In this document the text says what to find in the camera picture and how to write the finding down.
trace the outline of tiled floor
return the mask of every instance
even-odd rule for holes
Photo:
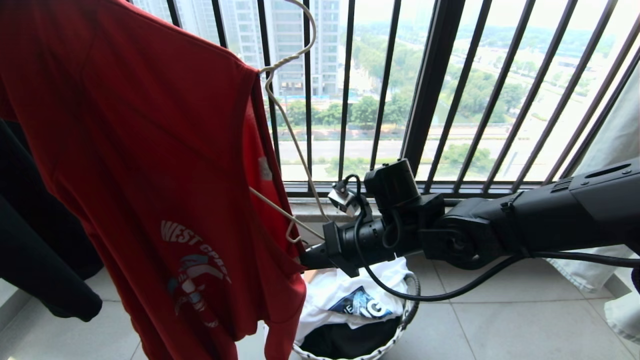
[[[479,272],[408,259],[423,295],[451,291]],[[89,284],[105,300],[96,319],[53,317],[32,300],[0,333],[0,360],[146,360],[106,273]],[[451,301],[422,304],[386,360],[640,360],[640,347],[604,321],[611,294],[583,294],[542,260],[526,260]],[[240,360],[263,359],[264,333],[237,344]]]

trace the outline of white curtain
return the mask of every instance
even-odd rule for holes
[[[575,171],[581,174],[637,157],[640,154],[640,67],[636,69],[616,101],[593,144]],[[630,257],[626,245],[581,250],[591,254]],[[585,261],[548,259],[579,289],[596,292],[616,270],[613,266]],[[607,323],[624,338],[640,344],[640,296],[636,290],[605,305]]]

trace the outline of dark garment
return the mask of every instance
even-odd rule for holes
[[[323,325],[305,336],[300,349],[316,357],[355,359],[373,353],[394,337],[401,317],[352,329],[345,323]]]
[[[78,219],[45,188],[31,156],[0,120],[0,277],[59,317],[102,307],[83,279],[102,262]]]
[[[0,196],[0,277],[23,289],[56,316],[91,320],[100,297]]]
[[[100,271],[102,261],[80,221],[47,191],[33,158],[1,120],[0,195],[80,278]]]

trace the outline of laundry basket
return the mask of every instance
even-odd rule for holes
[[[413,293],[413,295],[420,295],[420,281],[418,280],[418,278],[414,275],[414,274],[407,274],[404,277],[404,281],[407,282],[411,280],[411,282],[414,283],[414,287],[413,287],[413,291],[411,291]],[[414,301],[408,301],[405,300],[404,302],[404,311],[402,313],[401,319],[400,319],[400,323],[396,329],[396,333],[394,334],[394,336],[386,343],[380,344],[380,347],[377,348],[376,350],[374,350],[373,352],[371,352],[370,354],[364,355],[364,356],[358,356],[355,359],[357,360],[375,360],[375,359],[379,359],[382,355],[384,355],[387,351],[389,351],[389,349],[391,349],[400,339],[400,337],[403,335],[404,331],[406,330],[406,327],[411,323],[411,321],[413,320],[413,317],[415,316],[415,314],[418,312],[418,305],[420,303],[419,302],[414,302]],[[321,356],[316,356],[314,354],[311,354],[310,352],[304,351],[302,350],[299,346],[297,346],[296,344],[293,345],[293,351],[298,354],[302,359],[313,359],[313,360],[346,360],[344,358],[328,358],[328,357],[321,357]]]

